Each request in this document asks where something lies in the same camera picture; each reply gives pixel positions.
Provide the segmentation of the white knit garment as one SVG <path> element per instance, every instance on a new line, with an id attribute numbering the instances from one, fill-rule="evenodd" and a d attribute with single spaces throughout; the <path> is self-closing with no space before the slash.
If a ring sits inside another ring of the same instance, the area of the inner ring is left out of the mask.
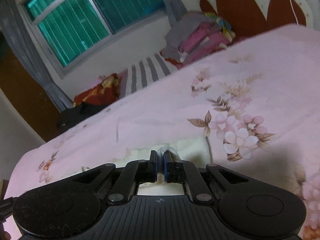
<path id="1" fill-rule="evenodd" d="M 191 161 L 197 167 L 205 167 L 211 161 L 210 149 L 205 137 L 194 139 L 182 139 L 172 144 L 159 144 L 151 148 L 126 149 L 123 158 L 109 158 L 107 163 L 114 163 L 116 167 L 124 167 L 128 162 L 134 160 L 148 160 L 150 152 L 156 150 L 157 153 L 164 153 L 169 150 L 173 153 L 173 159 Z M 138 194 L 141 196 L 178 196 L 183 195 L 183 186 L 178 183 L 165 183 L 164 176 L 158 175 L 155 183 L 143 183 L 139 186 Z"/>

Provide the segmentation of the stack of folded clothes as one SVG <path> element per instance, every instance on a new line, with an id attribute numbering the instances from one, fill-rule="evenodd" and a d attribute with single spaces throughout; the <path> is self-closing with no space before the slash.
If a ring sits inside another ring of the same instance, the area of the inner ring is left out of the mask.
<path id="1" fill-rule="evenodd" d="M 181 68 L 227 48 L 234 39 L 231 25 L 220 16 L 190 12 L 169 30 L 160 55 Z"/>

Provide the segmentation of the red floral pillow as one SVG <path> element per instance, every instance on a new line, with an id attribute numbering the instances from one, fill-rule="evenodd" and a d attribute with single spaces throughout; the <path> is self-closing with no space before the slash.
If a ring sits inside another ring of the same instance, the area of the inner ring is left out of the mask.
<path id="1" fill-rule="evenodd" d="M 91 105 L 110 105 L 120 97 L 121 78 L 113 73 L 108 77 L 103 77 L 94 87 L 78 94 L 73 100 L 73 107 L 81 103 Z"/>

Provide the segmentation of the black bag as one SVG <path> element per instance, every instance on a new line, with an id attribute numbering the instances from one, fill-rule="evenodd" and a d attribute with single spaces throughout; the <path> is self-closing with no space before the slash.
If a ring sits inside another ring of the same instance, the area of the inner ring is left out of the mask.
<path id="1" fill-rule="evenodd" d="M 82 102 L 80 105 L 63 111 L 56 123 L 58 135 L 65 133 L 70 128 L 99 113 L 106 107 L 108 107 L 108 105 L 93 105 Z"/>

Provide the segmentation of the pink floral bed sheet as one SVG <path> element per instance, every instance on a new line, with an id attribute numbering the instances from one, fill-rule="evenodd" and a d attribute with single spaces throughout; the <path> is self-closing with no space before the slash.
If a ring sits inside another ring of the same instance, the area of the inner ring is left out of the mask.
<path id="1" fill-rule="evenodd" d="M 286 25 L 246 39 L 113 103 L 26 153 L 7 197 L 123 158 L 205 137 L 211 161 L 302 199 L 319 239 L 319 32 Z"/>

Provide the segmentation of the grey striped sheet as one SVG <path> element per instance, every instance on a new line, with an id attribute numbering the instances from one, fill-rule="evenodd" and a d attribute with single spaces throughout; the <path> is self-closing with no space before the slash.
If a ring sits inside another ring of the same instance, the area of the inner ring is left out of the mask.
<path id="1" fill-rule="evenodd" d="M 136 63 L 131 64 L 119 73 L 120 99 L 135 93 L 154 82 L 173 74 L 178 68 L 159 54 L 148 56 Z"/>

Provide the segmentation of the brown wooden door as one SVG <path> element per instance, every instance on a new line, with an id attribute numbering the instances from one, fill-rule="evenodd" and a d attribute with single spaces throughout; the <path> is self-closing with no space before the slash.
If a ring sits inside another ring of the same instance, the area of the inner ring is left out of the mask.
<path id="1" fill-rule="evenodd" d="M 57 137 L 60 112 L 30 76 L 1 35 L 1 90 L 20 116 L 46 142 Z"/>

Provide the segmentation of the green glass window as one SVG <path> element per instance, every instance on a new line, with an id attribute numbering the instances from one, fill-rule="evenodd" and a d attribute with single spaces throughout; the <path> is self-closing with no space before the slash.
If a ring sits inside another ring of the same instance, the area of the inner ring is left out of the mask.
<path id="1" fill-rule="evenodd" d="M 21 6 L 61 78 L 99 46 L 165 11 L 163 0 L 22 0 Z"/>

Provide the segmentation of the red heart-shaped headboard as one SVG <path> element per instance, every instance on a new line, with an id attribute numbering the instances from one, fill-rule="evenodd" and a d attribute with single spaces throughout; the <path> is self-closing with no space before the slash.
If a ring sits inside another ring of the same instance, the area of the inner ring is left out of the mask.
<path id="1" fill-rule="evenodd" d="M 199 0 L 202 12 L 226 20 L 241 41 L 288 24 L 314 28 L 314 16 L 306 0 Z"/>

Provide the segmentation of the grey curtain left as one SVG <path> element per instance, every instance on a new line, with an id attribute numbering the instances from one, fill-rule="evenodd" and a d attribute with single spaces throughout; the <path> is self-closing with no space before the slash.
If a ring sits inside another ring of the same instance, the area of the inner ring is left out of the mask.
<path id="1" fill-rule="evenodd" d="M 1 0 L 1 32 L 24 69 L 44 89 L 55 107 L 72 108 L 70 98 L 52 79 L 29 35 L 15 0 Z"/>

